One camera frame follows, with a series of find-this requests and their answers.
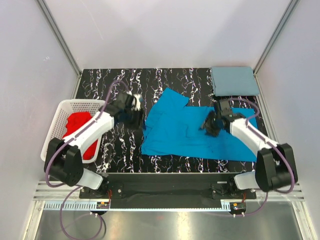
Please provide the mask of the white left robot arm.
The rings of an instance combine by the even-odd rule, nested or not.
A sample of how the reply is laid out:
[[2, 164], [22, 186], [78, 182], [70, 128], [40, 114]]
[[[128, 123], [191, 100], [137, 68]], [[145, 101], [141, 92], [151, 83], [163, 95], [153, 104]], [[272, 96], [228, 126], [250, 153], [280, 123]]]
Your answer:
[[90, 189], [97, 198], [108, 193], [108, 179], [83, 166], [85, 151], [103, 134], [122, 123], [130, 130], [144, 128], [145, 112], [142, 96], [121, 92], [110, 103], [105, 102], [96, 114], [74, 133], [63, 139], [53, 138], [48, 143], [44, 162], [45, 177], [52, 177], [69, 187]]

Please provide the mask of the bright blue t-shirt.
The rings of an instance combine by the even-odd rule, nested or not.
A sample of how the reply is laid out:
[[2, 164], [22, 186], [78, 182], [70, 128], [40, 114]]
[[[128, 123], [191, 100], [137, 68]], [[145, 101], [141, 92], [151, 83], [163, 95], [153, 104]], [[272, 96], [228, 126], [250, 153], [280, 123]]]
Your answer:
[[147, 115], [142, 154], [256, 162], [255, 154], [225, 130], [214, 137], [201, 128], [213, 107], [188, 103], [188, 97], [170, 88], [163, 91]]

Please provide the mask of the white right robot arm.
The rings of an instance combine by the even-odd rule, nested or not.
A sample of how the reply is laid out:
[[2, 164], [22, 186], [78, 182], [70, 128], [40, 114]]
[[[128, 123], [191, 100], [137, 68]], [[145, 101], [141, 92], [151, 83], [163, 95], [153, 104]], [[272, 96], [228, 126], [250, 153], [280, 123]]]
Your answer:
[[289, 194], [298, 181], [293, 148], [272, 140], [254, 127], [250, 120], [256, 118], [260, 110], [255, 103], [249, 100], [247, 103], [256, 110], [249, 117], [234, 112], [230, 99], [218, 100], [201, 125], [212, 137], [217, 137], [221, 131], [227, 132], [256, 156], [255, 170], [235, 175], [227, 185], [228, 195], [236, 199], [250, 189]]

